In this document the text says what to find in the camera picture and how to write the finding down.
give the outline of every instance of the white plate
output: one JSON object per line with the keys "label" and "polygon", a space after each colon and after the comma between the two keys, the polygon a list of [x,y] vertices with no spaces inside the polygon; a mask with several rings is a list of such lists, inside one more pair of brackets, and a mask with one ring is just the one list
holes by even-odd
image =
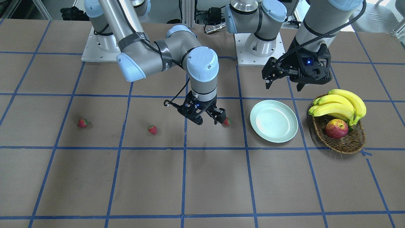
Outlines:
{"label": "white plate", "polygon": [[289,141],[298,130],[295,113],[274,100],[257,103],[250,111],[250,123],[260,137],[270,142]]}

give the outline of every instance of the black tape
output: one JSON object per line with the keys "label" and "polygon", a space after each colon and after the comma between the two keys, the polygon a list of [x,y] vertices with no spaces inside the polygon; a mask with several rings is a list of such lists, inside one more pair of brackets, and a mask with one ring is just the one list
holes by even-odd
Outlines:
{"label": "black tape", "polygon": [[184,70],[183,61],[184,61],[185,57],[186,57],[194,48],[196,48],[196,47],[190,48],[188,51],[186,51],[186,52],[184,53],[183,57],[181,58],[181,61],[179,62],[179,64],[180,64],[179,67],[183,68],[183,70]]}
{"label": "black tape", "polygon": [[191,87],[191,89],[194,90],[194,92],[198,93],[199,95],[208,95],[208,94],[214,92],[214,91],[217,89],[217,87],[218,87],[218,86],[215,86],[215,88],[214,88],[211,92],[205,92],[205,93],[197,92],[197,91],[195,91],[195,90],[193,89],[193,87]]}
{"label": "black tape", "polygon": [[256,33],[254,33],[254,36],[255,36],[256,38],[258,38],[259,40],[261,40],[261,41],[266,41],[266,42],[273,41],[273,40],[275,40],[275,39],[277,38],[277,36],[276,36],[276,37],[274,37],[273,39],[265,39],[265,38],[263,38],[263,37],[258,36]]}
{"label": "black tape", "polygon": [[120,40],[118,42],[118,47],[122,51],[127,46],[129,46],[135,42],[141,41],[141,40],[147,40],[145,33],[144,32],[135,32],[129,36],[124,37],[122,40]]}
{"label": "black tape", "polygon": [[263,12],[261,10],[262,3],[259,3],[259,26],[257,27],[257,30],[254,33],[258,33],[260,29],[262,28],[262,22],[263,22]]}
{"label": "black tape", "polygon": [[164,40],[157,40],[154,42],[159,50],[160,50],[160,57],[162,58],[162,71],[167,71],[172,67],[172,55],[170,54],[170,50],[167,47],[167,44]]}
{"label": "black tape", "polygon": [[[320,36],[323,35],[322,33],[316,32],[315,30],[313,30],[312,28],[310,28],[309,25],[305,22],[305,20],[302,22],[302,24],[303,24],[304,27],[308,30],[308,32],[312,33],[313,35],[315,35],[315,36],[317,36],[317,37],[320,37]],[[335,37],[335,36],[337,36],[337,33],[336,33],[336,34],[333,34],[333,35],[324,36],[324,38],[332,38],[332,37]]]}

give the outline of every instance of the red apple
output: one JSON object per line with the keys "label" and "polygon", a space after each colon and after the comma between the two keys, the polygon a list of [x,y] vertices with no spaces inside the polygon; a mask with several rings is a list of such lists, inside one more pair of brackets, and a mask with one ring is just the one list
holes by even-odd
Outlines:
{"label": "red apple", "polygon": [[334,139],[339,139],[347,134],[349,127],[343,120],[333,119],[325,128],[326,134]]}

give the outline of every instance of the banana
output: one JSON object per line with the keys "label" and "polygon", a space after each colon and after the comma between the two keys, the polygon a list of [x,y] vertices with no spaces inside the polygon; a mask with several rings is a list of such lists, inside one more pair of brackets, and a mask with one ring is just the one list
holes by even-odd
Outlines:
{"label": "banana", "polygon": [[321,105],[312,113],[313,116],[323,116],[330,113],[338,113],[342,117],[349,120],[349,125],[352,125],[354,118],[354,110],[340,103],[329,103]]}
{"label": "banana", "polygon": [[343,121],[345,121],[345,122],[348,121],[347,118],[345,118],[344,116],[342,116],[342,115],[339,114],[339,113],[329,113],[328,115],[329,115],[329,116],[333,116],[333,117],[335,117],[335,118],[337,118],[337,119],[339,119],[339,120],[343,120]]}
{"label": "banana", "polygon": [[313,104],[313,105],[318,105],[318,101],[319,101],[319,99],[321,99],[321,98],[322,98],[322,97],[315,99],[315,100],[312,102],[312,104]]}
{"label": "banana", "polygon": [[312,106],[312,107],[308,110],[308,114],[312,115],[313,112],[315,111],[315,109],[317,109],[318,107],[319,107],[319,106],[317,106],[317,105]]}
{"label": "banana", "polygon": [[352,103],[356,114],[356,118],[354,119],[353,124],[357,124],[357,122],[366,115],[366,105],[364,104],[363,100],[356,94],[342,89],[333,89],[329,91],[328,94],[341,95],[343,97],[346,97],[347,100]]}
{"label": "banana", "polygon": [[346,97],[343,97],[343,96],[337,95],[337,94],[329,94],[329,95],[321,97],[318,100],[317,105],[324,105],[324,104],[329,104],[329,103],[341,103],[342,105],[346,105],[346,106],[354,109],[352,103],[350,103],[350,101],[347,100]]}

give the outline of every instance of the fruit basket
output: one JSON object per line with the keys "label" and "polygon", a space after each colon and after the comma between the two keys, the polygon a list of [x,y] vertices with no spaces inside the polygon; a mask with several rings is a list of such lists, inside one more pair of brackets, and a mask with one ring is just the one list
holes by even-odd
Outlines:
{"label": "fruit basket", "polygon": [[354,154],[359,152],[366,142],[366,136],[364,134],[364,129],[359,120],[357,125],[353,125],[353,130],[350,131],[347,135],[340,139],[334,139],[326,135],[325,127],[329,121],[336,119],[333,116],[324,115],[319,117],[312,117],[313,125],[315,127],[316,135],[319,139],[329,148],[332,150],[343,153],[343,154]]}

